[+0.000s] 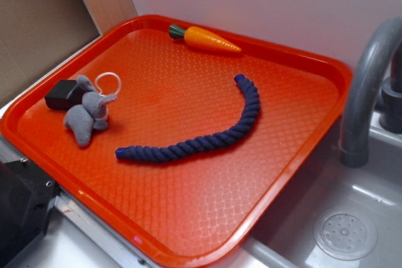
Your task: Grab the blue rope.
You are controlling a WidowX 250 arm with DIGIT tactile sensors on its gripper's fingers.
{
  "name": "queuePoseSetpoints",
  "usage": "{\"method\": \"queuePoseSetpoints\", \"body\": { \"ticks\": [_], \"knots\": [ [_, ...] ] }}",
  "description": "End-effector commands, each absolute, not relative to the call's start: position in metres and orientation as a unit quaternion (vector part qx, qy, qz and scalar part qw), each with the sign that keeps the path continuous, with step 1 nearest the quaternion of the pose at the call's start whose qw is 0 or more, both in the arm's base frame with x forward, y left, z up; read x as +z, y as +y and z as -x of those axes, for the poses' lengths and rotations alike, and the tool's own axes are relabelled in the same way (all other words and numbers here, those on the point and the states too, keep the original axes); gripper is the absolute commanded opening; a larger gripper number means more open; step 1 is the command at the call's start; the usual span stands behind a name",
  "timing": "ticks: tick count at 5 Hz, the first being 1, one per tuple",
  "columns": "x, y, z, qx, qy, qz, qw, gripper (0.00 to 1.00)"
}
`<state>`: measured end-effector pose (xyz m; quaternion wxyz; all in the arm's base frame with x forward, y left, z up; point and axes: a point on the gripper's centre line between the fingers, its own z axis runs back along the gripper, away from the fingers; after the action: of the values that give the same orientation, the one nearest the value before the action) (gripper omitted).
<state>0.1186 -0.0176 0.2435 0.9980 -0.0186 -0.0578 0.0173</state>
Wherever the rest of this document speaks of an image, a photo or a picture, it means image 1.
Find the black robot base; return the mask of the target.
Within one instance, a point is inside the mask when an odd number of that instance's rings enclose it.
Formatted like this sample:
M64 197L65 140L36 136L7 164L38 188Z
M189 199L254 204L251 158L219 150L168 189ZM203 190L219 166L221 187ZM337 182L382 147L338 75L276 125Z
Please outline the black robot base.
M1 163L1 267L46 236L57 192L57 182L28 158Z

